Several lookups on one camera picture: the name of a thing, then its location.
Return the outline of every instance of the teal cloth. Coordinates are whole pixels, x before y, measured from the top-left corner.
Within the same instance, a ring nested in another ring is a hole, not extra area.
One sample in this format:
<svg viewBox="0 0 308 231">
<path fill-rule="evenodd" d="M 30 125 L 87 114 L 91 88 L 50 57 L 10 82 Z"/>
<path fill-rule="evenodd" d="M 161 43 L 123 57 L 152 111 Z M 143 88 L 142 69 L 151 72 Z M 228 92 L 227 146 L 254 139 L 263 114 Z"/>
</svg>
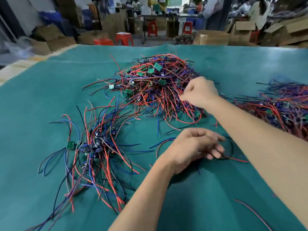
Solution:
<svg viewBox="0 0 308 231">
<path fill-rule="evenodd" d="M 81 91 L 82 86 L 97 78 L 112 78 L 118 71 L 110 54 L 120 68 L 124 68 L 134 58 L 160 53 L 173 53 L 194 61 L 195 70 L 219 82 L 218 90 L 230 98 L 236 94 L 257 95 L 257 90 L 266 86 L 257 85 L 256 82 L 268 83 L 277 76 L 308 82 L 306 49 L 78 46 L 60 56 L 39 62 L 0 87 L 1 230 L 21 231 L 43 222 L 52 213 L 58 186 L 65 175 L 64 159 L 59 160 L 47 177 L 38 175 L 37 168 L 46 156 L 66 146 L 68 129 L 65 124 L 48 123 L 61 119 L 62 114 L 68 114 L 82 130 L 83 124 L 75 105 L 83 112 L 86 106 L 90 107 L 87 100 L 94 106 L 110 102 L 103 91 L 89 96 L 101 84 Z M 215 131 L 215 123 L 216 120 L 209 117 L 203 118 L 195 126 Z M 176 121 L 172 125 L 178 128 L 185 126 Z M 121 144 L 141 143 L 135 149 L 147 150 L 179 133 L 174 131 L 164 135 L 170 130 L 165 122 L 160 122 L 160 135 L 157 137 L 157 118 L 141 116 L 140 121 L 132 120 L 130 125 L 123 128 L 118 140 Z M 216 131 L 226 135 L 221 127 Z M 73 129 L 72 140 L 76 141 L 77 138 Z M 169 144 L 165 144 L 159 153 Z M 230 152 L 228 141 L 224 146 Z M 237 146 L 234 154 L 239 159 L 245 159 Z M 131 159 L 147 170 L 138 170 L 140 175 L 133 175 L 132 185 L 138 187 L 150 170 L 149 163 L 153 164 L 156 160 L 155 152 L 132 155 Z M 273 196 L 271 189 L 251 164 L 231 160 L 204 160 L 199 172 L 195 168 L 189 172 L 189 177 L 187 174 L 173 179 L 164 200 L 157 230 L 267 230 L 250 210 L 233 201 L 233 198 L 254 208 L 273 230 L 306 230 L 279 198 Z M 58 204 L 66 192 L 64 185 Z M 69 209 L 64 212 L 53 230 L 107 230 L 116 218 L 110 208 L 98 201 L 94 189 L 79 195 L 74 202 L 75 212 L 72 214 Z M 51 224 L 48 222 L 42 230 L 47 230 Z"/>
</svg>

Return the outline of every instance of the hand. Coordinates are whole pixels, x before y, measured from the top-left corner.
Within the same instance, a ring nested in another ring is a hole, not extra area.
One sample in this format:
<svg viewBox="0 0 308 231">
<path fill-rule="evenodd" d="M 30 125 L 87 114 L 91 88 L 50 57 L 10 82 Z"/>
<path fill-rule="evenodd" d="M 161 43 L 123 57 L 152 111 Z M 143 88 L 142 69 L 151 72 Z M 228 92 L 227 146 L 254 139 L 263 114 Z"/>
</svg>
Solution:
<svg viewBox="0 0 308 231">
<path fill-rule="evenodd" d="M 180 99 L 205 109 L 206 104 L 217 97 L 219 98 L 219 95 L 213 81 L 206 80 L 204 77 L 197 77 L 188 83 Z"/>
<path fill-rule="evenodd" d="M 204 128 L 187 128 L 160 157 L 171 163 L 178 174 L 194 160 L 220 158 L 224 148 L 218 141 L 224 140 L 223 136 Z"/>
</svg>

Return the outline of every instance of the forearm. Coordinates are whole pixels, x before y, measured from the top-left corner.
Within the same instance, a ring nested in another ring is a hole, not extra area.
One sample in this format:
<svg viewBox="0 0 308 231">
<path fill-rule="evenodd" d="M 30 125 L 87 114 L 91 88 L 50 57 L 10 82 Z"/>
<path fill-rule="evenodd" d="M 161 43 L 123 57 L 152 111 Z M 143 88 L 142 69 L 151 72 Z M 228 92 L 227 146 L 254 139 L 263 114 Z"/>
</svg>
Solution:
<svg viewBox="0 0 308 231">
<path fill-rule="evenodd" d="M 222 98 L 206 105 L 262 178 L 308 228 L 308 143 Z"/>
<path fill-rule="evenodd" d="M 109 231 L 156 230 L 173 173 L 172 165 L 160 156 Z"/>
</svg>

